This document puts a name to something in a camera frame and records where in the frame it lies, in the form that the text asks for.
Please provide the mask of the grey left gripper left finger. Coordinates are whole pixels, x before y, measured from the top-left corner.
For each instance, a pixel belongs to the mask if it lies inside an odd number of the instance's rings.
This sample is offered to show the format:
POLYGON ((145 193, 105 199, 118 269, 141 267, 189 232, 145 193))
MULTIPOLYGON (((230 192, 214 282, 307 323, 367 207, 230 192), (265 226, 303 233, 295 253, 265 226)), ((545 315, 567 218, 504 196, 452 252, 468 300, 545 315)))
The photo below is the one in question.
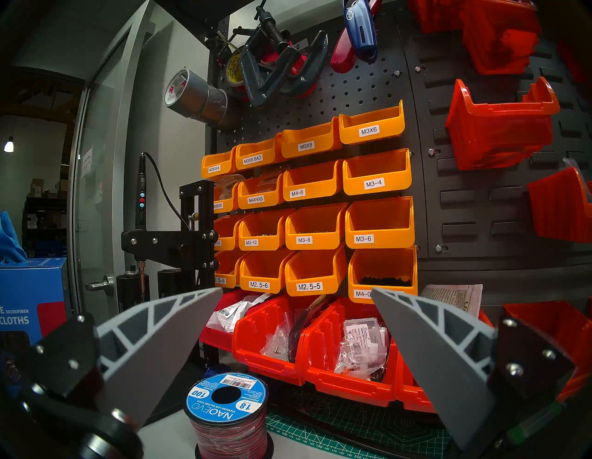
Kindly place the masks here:
POLYGON ((19 410, 43 458, 143 458, 137 435, 185 365, 219 287, 133 306, 101 325, 72 316, 18 359, 19 410))

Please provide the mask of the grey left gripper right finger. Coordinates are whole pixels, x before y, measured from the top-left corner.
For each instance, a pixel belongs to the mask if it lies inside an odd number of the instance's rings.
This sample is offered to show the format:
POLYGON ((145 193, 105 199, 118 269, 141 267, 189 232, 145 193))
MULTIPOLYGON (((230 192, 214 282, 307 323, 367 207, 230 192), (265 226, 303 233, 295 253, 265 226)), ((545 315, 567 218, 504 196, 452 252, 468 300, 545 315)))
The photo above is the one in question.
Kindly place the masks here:
POLYGON ((511 315, 487 325, 461 309, 373 288, 404 363, 451 441, 446 458, 517 452, 561 412, 576 366, 552 339, 511 315))

